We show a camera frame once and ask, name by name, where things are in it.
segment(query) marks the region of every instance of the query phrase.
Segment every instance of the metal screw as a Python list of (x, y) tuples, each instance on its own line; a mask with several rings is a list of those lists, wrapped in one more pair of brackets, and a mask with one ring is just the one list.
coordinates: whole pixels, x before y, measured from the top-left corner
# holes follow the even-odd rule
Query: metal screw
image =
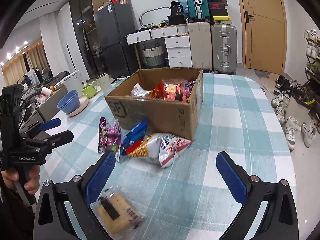
[(289, 183), (285, 179), (281, 179), (281, 184), (287, 186)]
[(44, 185), (45, 186), (49, 186), (51, 184), (51, 180), (47, 179), (45, 182), (44, 182)]
[(252, 175), (250, 178), (251, 178), (251, 180), (254, 181), (254, 182), (258, 182), (258, 181), (260, 180), (259, 177), (256, 176), (256, 175)]
[(74, 177), (72, 178), (72, 180), (73, 180), (74, 182), (77, 182), (77, 181), (81, 180), (81, 176), (80, 176), (80, 175), (76, 175), (76, 176), (74, 176)]

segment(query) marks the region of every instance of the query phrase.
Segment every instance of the striped cloth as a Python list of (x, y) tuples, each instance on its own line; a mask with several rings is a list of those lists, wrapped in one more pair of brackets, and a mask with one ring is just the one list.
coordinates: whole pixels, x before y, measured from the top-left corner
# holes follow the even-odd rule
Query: striped cloth
[[(47, 157), (41, 167), (42, 183), (46, 179), (69, 181), (100, 158), (101, 116), (111, 124), (115, 121), (102, 94), (74, 122), (62, 125), (62, 130), (69, 128), (74, 133), (74, 141)], [(220, 151), (263, 181), (286, 179), (295, 196), (286, 139), (260, 86), (241, 76), (204, 74), (204, 101), (193, 144), (166, 169), (122, 157), (105, 185), (119, 186), (128, 202), (144, 215), (130, 239), (219, 239), (241, 208), (216, 168)], [(261, 205), (247, 239), (254, 236), (266, 204)], [(85, 239), (70, 205), (67, 209), (79, 237)]]

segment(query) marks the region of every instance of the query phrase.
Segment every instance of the wooden door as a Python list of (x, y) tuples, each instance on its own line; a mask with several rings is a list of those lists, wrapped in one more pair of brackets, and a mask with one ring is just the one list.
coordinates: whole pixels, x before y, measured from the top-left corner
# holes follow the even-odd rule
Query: wooden door
[(242, 0), (246, 68), (282, 74), (286, 21), (281, 0)]

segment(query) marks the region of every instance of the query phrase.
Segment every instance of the human hand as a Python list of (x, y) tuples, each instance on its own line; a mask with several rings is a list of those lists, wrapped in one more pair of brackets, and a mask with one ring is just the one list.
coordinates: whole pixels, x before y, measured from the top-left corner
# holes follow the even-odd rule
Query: human hand
[[(39, 179), (40, 179), (40, 165), (34, 165), (32, 166), (31, 170), (29, 171), (29, 177), (30, 180), (24, 184), (25, 190), (28, 191), (30, 195), (35, 194), (39, 189)], [(16, 186), (14, 185), (15, 181), (19, 180), (19, 174), (18, 171), (15, 168), (8, 169), (6, 171), (1, 171), (4, 183), (6, 186), (13, 190), (14, 192), (17, 192)]]

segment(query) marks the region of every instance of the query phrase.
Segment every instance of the gray suitcase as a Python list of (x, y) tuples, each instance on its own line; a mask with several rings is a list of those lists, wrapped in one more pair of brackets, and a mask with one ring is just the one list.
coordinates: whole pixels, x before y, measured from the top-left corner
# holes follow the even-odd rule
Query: gray suitcase
[(192, 67), (212, 69), (210, 23), (188, 23)]
[(237, 29), (232, 25), (211, 26), (213, 69), (215, 73), (236, 74)]

